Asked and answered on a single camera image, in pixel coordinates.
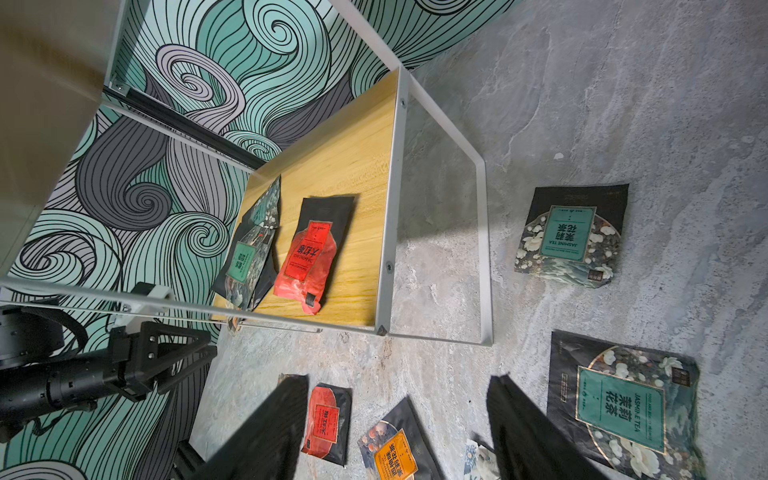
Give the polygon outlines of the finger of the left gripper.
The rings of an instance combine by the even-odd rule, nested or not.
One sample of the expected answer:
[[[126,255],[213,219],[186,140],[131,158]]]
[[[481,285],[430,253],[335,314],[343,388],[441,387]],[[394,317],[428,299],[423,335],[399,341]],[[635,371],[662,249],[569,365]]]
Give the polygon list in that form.
[[[138,402],[151,392],[170,392],[210,365],[217,347],[206,331],[144,322],[136,333],[125,327],[111,330],[107,352],[107,386]]]

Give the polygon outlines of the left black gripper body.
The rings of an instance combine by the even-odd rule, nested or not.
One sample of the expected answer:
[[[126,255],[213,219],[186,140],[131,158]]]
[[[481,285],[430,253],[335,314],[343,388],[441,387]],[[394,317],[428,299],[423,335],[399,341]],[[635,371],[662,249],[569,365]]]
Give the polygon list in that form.
[[[90,409],[124,386],[126,346],[48,363],[1,363],[1,424],[24,426],[62,410]]]

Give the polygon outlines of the jasmine tea bag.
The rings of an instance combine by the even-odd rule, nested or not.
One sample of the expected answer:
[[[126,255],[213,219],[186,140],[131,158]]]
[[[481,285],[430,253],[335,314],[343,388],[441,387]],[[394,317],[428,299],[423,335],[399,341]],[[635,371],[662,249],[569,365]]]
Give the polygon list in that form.
[[[583,456],[633,479],[703,479],[699,375],[688,356],[555,330],[547,417]]]
[[[609,284],[621,253],[628,194],[627,184],[536,188],[515,271],[591,289]]]

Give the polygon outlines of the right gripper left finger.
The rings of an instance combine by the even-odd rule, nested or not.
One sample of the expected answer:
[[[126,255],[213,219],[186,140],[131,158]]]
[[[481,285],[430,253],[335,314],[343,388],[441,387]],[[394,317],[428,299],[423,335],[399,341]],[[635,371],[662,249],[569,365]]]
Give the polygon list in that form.
[[[308,390],[307,376],[286,377],[192,477],[292,479],[304,438]]]

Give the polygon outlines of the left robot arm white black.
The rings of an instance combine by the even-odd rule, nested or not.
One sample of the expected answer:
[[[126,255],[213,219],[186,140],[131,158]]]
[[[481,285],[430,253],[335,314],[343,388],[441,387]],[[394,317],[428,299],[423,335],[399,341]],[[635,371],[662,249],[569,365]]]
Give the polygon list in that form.
[[[85,327],[50,303],[1,309],[1,440],[27,425],[51,430],[42,417],[90,412],[118,395],[139,402],[165,394],[217,354],[208,332],[156,321],[137,331],[113,328],[106,348],[87,351]]]

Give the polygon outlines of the orange floral tea bag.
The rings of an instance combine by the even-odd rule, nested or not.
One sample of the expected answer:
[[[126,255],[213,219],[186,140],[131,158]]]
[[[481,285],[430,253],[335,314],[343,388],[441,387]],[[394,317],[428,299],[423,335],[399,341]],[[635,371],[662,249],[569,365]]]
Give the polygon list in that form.
[[[357,438],[366,479],[444,479],[409,397]]]

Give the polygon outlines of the red tea bag shelf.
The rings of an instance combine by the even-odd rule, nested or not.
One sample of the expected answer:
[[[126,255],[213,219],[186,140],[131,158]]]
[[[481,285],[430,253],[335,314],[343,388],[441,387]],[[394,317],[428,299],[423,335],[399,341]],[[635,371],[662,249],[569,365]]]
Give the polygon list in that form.
[[[301,452],[345,466],[349,442],[352,390],[325,383],[310,394]]]
[[[273,293],[298,301],[316,315],[336,256],[344,244],[354,196],[311,197],[302,201],[299,221]]]

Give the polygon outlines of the red tea bag top shelf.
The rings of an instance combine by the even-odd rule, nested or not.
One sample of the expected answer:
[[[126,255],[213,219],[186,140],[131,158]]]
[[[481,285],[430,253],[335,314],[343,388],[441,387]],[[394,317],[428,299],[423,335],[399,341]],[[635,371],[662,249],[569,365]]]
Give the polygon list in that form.
[[[301,452],[345,466],[349,442],[352,390],[325,383],[310,394]]]

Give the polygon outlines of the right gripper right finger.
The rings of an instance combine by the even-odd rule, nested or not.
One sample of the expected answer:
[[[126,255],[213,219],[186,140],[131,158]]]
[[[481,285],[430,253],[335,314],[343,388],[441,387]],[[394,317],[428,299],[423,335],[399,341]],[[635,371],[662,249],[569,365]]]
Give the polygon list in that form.
[[[507,375],[492,376],[486,407],[502,479],[603,479]]]

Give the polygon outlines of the jasmine tea bag front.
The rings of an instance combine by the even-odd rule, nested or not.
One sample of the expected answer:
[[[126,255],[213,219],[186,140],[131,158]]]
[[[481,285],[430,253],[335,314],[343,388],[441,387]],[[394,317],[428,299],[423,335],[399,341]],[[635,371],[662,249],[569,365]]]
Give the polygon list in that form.
[[[628,194],[627,184],[536,188],[515,271],[591,289],[609,284],[621,253]]]

